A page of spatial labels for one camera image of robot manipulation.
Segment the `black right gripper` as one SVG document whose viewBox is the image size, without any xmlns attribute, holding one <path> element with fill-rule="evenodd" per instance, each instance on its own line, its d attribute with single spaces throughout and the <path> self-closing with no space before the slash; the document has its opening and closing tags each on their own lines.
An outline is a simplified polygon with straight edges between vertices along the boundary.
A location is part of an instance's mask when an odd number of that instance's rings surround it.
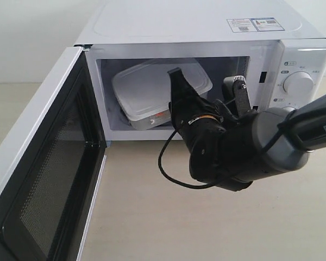
<svg viewBox="0 0 326 261">
<path fill-rule="evenodd" d="M 182 69 L 168 71 L 171 83 L 171 100 L 168 104 L 173 127 L 185 142 L 190 153 L 189 172 L 202 183 L 217 184 L 219 188 L 247 188 L 252 182 L 240 182 L 230 175 L 221 155 L 219 139 L 226 132 L 217 119 L 215 106 L 204 98 L 197 98 L 196 90 L 185 78 Z"/>
</svg>

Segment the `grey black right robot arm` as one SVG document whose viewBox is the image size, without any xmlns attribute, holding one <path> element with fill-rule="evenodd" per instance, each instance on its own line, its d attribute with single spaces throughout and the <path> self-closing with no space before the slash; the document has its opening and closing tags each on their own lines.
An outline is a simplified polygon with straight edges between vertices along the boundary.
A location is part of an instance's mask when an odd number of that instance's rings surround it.
<svg viewBox="0 0 326 261">
<path fill-rule="evenodd" d="M 243 76 L 224 80 L 226 101 L 197 94 L 180 68 L 168 72 L 171 122 L 190 154 L 197 189 L 248 188 L 255 180 L 301 169 L 326 147 L 326 95 L 291 111 L 252 109 Z"/>
</svg>

